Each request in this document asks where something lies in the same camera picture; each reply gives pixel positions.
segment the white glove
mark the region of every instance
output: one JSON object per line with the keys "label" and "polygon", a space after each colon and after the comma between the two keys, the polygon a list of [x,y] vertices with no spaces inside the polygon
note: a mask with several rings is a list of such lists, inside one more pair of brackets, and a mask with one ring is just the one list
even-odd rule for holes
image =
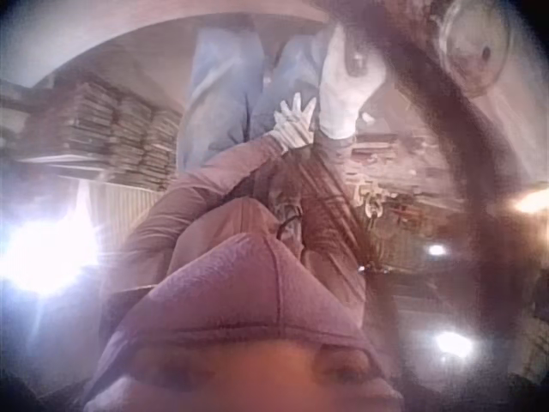
{"label": "white glove", "polygon": [[281,111],[274,112],[276,125],[269,134],[274,137],[285,150],[301,148],[313,141],[313,133],[309,131],[313,112],[317,107],[317,98],[311,99],[307,107],[301,110],[301,93],[293,96],[292,109],[285,101],[281,102]]}
{"label": "white glove", "polygon": [[[370,49],[366,56],[366,74],[353,77],[345,64],[345,31],[337,25],[329,42],[320,81],[320,130],[330,139],[353,136],[364,103],[385,82],[387,69],[381,55]],[[367,113],[365,119],[373,120]]]}

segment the eye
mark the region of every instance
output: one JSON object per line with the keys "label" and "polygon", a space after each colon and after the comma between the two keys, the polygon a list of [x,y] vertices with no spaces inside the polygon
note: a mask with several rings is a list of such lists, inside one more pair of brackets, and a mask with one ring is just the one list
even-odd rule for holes
{"label": "eye", "polygon": [[184,348],[142,348],[130,363],[137,380],[174,391],[197,391],[213,376],[198,351]]}
{"label": "eye", "polygon": [[335,384],[360,385],[365,383],[370,375],[353,367],[337,367],[325,372],[325,376]]}
{"label": "eye", "polygon": [[358,350],[324,348],[317,356],[316,370],[325,384],[362,385],[372,378],[370,359]]}

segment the person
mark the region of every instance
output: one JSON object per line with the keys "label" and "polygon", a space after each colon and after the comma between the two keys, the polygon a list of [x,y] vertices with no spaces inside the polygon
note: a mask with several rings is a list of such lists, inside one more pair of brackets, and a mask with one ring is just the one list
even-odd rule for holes
{"label": "person", "polygon": [[84,410],[400,410],[344,183],[383,60],[369,48],[350,76],[327,28],[290,40],[262,90],[261,43],[234,26],[199,33],[181,174],[107,277],[124,315]]}

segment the mauve jacket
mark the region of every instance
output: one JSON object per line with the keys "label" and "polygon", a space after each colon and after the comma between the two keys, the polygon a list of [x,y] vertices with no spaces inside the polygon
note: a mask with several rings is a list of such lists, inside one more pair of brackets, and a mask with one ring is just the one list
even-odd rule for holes
{"label": "mauve jacket", "polygon": [[278,238],[346,308],[369,336],[382,368],[395,376],[388,322],[374,313],[378,308],[368,299],[360,268],[373,259],[371,245],[341,183],[352,146],[353,139],[332,141],[316,133],[313,145],[283,155],[266,135],[184,173],[129,236],[106,277],[104,337],[148,292],[145,287],[169,279],[233,236],[251,233]]}

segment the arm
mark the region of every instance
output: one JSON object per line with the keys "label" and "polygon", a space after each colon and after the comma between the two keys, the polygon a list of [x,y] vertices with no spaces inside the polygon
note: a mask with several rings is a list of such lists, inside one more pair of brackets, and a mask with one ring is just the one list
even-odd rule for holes
{"label": "arm", "polygon": [[151,208],[117,256],[106,292],[154,284],[166,276],[179,235],[197,218],[219,206],[250,173],[282,154],[271,136],[243,143],[185,173]]}

